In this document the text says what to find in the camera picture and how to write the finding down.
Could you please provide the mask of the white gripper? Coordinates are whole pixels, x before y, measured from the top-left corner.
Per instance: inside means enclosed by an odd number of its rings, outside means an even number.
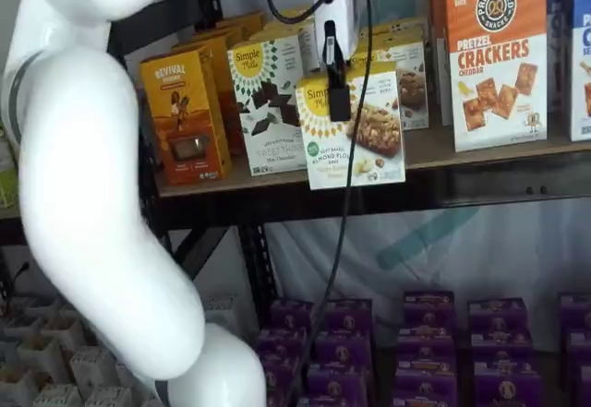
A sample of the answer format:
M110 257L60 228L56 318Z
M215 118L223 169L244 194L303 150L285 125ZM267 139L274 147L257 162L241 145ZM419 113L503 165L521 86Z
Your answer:
M328 77L328 107L332 122L350 120L350 90L346 62L355 53L359 37L357 0L332 0L314 14L318 57Z

